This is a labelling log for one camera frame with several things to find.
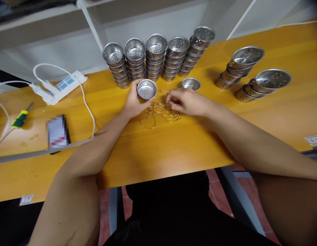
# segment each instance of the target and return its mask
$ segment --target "white cable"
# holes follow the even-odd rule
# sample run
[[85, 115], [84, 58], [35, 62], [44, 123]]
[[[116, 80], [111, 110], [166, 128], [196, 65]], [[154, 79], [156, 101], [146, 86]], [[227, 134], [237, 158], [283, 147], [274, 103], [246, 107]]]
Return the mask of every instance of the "white cable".
[[[9, 83], [14, 83], [14, 82], [22, 82], [22, 83], [26, 83], [26, 84], [30, 84], [29, 82], [25, 82], [25, 81], [19, 81], [19, 80], [13, 80], [13, 81], [7, 81], [7, 82], [2, 82], [0, 83], [0, 85], [3, 85], [3, 84], [9, 84]], [[11, 128], [11, 119], [9, 118], [9, 114], [7, 112], [7, 110], [5, 109], [5, 107], [1, 104], [0, 102], [0, 106], [2, 107], [2, 109], [4, 110], [6, 116], [7, 116], [7, 120], [8, 120], [8, 128], [7, 128], [7, 131], [5, 134], [3, 134], [0, 138], [0, 142], [5, 138], [7, 137], [7, 135], [12, 131], [14, 130], [14, 128]]]
[[317, 23], [317, 21], [316, 21], [316, 20], [313, 20], [313, 21], [310, 21], [310, 22], [290, 23], [290, 24], [285, 24], [285, 25], [277, 26], [276, 28], [284, 27], [284, 26], [305, 25], [305, 24], [311, 24], [311, 23]]
[[49, 63], [40, 63], [40, 64], [37, 64], [37, 65], [34, 66], [34, 68], [33, 68], [33, 74], [34, 74], [35, 77], [36, 77], [39, 81], [41, 81], [42, 83], [43, 83], [43, 80], [40, 79], [40, 78], [36, 75], [35, 71], [36, 71], [36, 69], [37, 69], [38, 67], [43, 66], [43, 65], [47, 65], [47, 66], [52, 66], [52, 67], [55, 67], [55, 68], [59, 68], [60, 70], [64, 71], [65, 73], [67, 73], [67, 74], [69, 74], [71, 77], [73, 77], [73, 78], [79, 83], [79, 85], [80, 85], [80, 87], [81, 87], [81, 90], [82, 90], [82, 94], [83, 94], [84, 104], [86, 105], [86, 107], [87, 107], [87, 109], [88, 109], [88, 111], [89, 111], [89, 113], [90, 113], [90, 115], [91, 115], [92, 121], [93, 121], [93, 131], [92, 131], [92, 135], [91, 135], [91, 137], [93, 138], [93, 136], [95, 135], [95, 131], [96, 131], [96, 122], [95, 122], [95, 118], [94, 118], [93, 114], [91, 113], [91, 110], [90, 110], [90, 108], [89, 108], [89, 106], [88, 106], [88, 104], [87, 104], [87, 102], [86, 102], [86, 96], [85, 96], [85, 94], [84, 94], [84, 90], [83, 90], [83, 87], [82, 87], [82, 84], [80, 83], [80, 81], [79, 81], [74, 75], [72, 75], [71, 73], [69, 73], [68, 71], [66, 71], [65, 69], [63, 69], [63, 68], [61, 68], [61, 67], [58, 67], [58, 66], [56, 66], [56, 65], [49, 64]]

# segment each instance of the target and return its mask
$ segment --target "screwdriver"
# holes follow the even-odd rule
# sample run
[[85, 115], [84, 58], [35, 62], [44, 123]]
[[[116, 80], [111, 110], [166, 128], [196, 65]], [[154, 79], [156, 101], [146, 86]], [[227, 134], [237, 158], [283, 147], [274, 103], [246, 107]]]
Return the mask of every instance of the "screwdriver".
[[32, 105], [33, 105], [33, 102], [30, 103], [30, 105], [26, 108], [26, 110], [22, 110], [19, 113], [19, 116], [16, 118], [16, 120], [13, 121], [12, 127], [20, 128], [21, 126], [23, 126], [26, 116], [29, 114], [29, 110]]

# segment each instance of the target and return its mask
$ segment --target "stack of metal cups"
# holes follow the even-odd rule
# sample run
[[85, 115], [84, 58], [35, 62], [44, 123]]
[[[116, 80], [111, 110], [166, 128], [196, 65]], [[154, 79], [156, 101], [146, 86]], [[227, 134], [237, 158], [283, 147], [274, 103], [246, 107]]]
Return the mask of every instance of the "stack of metal cups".
[[190, 46], [187, 50], [187, 54], [178, 73], [180, 77], [189, 75], [214, 38], [215, 33], [209, 27], [199, 26], [195, 28], [190, 38]]
[[277, 89], [289, 85], [290, 82], [291, 76], [286, 71], [280, 69], [265, 70], [238, 90], [235, 96], [239, 101], [251, 102], [276, 92]]
[[132, 80], [145, 78], [145, 54], [146, 47], [139, 38], [131, 38], [124, 45], [124, 53], [127, 58]]
[[118, 43], [108, 43], [104, 47], [103, 57], [114, 76], [116, 84], [121, 89], [128, 88], [130, 77], [122, 47]]
[[150, 35], [146, 40], [146, 79], [156, 82], [163, 68], [168, 41], [162, 34]]
[[189, 40], [185, 37], [174, 37], [169, 40], [163, 70], [163, 79], [165, 81], [173, 81], [175, 79], [188, 47]]
[[256, 63], [264, 57], [265, 51], [256, 46], [248, 46], [237, 50], [226, 70], [220, 74], [215, 85], [220, 89], [227, 89], [246, 77]]

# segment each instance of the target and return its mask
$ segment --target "person's right hand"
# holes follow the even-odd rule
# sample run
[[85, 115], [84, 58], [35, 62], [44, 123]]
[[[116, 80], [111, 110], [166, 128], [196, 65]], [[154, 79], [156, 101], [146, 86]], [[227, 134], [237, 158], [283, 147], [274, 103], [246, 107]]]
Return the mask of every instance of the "person's right hand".
[[204, 117], [208, 117], [214, 108], [221, 106], [189, 88], [171, 90], [166, 101], [171, 104], [173, 110]]

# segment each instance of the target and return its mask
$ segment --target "person's left hand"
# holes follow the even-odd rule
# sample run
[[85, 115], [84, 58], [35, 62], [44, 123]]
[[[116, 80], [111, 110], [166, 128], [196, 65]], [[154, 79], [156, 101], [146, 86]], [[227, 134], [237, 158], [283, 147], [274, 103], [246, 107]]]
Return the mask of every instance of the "person's left hand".
[[131, 89], [128, 98], [122, 109], [122, 112], [129, 118], [137, 116], [152, 104], [153, 99], [150, 99], [145, 103], [140, 103], [138, 100], [137, 86], [142, 80], [144, 79], [137, 79], [131, 83]]

